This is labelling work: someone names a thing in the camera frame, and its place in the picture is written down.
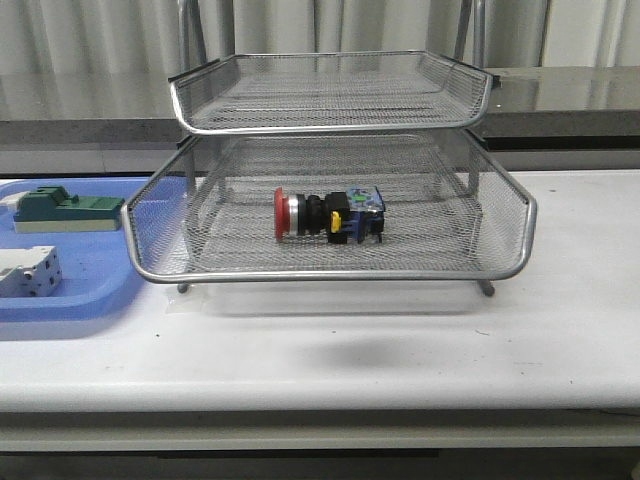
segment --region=curtain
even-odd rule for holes
[[[453,55],[460,0],[200,0],[233,52]],[[487,0],[489,67],[640,65],[640,0]],[[473,19],[465,61],[471,61]],[[179,71],[175,0],[0,0],[0,74]]]

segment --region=stacked letter tray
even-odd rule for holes
[[[196,135],[123,206],[136,269],[162,283],[515,275],[535,201],[457,128],[483,115],[490,87],[485,72],[413,51],[237,55],[172,79]],[[279,187],[356,185],[384,198],[382,241],[276,239]]]

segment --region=white terminal block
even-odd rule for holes
[[[0,298],[48,297],[61,280],[56,247],[0,249]]]

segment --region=blue plastic tray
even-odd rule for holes
[[[128,198],[146,178],[55,178],[0,186],[0,198],[43,185],[62,185],[70,194]],[[0,321],[83,320],[119,310],[143,283],[129,260],[122,228],[104,232],[16,233],[13,214],[0,207],[0,248],[58,248],[62,282],[49,297],[0,299]]]

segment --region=white countertop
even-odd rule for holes
[[[0,322],[0,411],[640,407],[640,171],[515,177],[536,238],[493,298],[148,284],[117,317]]]

